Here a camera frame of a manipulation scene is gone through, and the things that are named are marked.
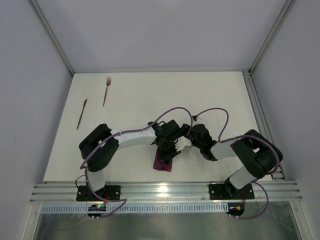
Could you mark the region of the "purple satin napkin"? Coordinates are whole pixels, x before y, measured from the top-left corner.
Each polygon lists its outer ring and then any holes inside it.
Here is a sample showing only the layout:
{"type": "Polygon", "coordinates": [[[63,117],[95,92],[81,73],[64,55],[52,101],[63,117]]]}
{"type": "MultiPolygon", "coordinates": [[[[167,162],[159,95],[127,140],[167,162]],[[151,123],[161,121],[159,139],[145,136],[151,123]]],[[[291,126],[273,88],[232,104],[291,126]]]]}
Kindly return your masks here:
{"type": "Polygon", "coordinates": [[[153,162],[153,169],[154,170],[171,172],[172,171],[172,165],[173,165],[173,160],[172,159],[168,163],[165,163],[160,159],[160,155],[159,155],[158,150],[156,151],[155,159],[154,159],[154,162],[153,162]]]}

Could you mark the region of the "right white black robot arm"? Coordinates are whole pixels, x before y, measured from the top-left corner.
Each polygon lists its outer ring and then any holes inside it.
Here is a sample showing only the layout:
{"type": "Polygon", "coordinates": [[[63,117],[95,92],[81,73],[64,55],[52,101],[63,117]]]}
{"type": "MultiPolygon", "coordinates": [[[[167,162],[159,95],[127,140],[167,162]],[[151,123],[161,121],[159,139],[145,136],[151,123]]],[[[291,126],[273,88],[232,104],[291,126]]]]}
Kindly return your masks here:
{"type": "Polygon", "coordinates": [[[209,184],[211,200],[254,199],[252,183],[277,170],[283,160],[282,152],[254,129],[229,140],[216,141],[204,124],[197,124],[188,139],[208,161],[237,157],[242,163],[224,183],[209,184]]]}

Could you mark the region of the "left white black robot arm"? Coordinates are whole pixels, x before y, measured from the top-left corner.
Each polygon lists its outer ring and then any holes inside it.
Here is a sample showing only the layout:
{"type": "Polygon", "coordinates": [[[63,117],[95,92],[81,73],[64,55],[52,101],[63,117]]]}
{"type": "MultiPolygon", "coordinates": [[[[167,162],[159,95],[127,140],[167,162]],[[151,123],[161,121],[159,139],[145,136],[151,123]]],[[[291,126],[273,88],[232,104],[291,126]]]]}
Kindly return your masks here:
{"type": "Polygon", "coordinates": [[[116,201],[118,197],[107,197],[103,170],[111,162],[116,151],[124,148],[155,145],[157,147],[153,168],[158,171],[172,170],[173,158],[181,153],[176,144],[183,131],[175,120],[150,122],[141,129],[116,130],[106,124],[96,127],[80,144],[79,150],[84,163],[86,187],[77,194],[77,200],[88,194],[95,200],[116,201]]]}

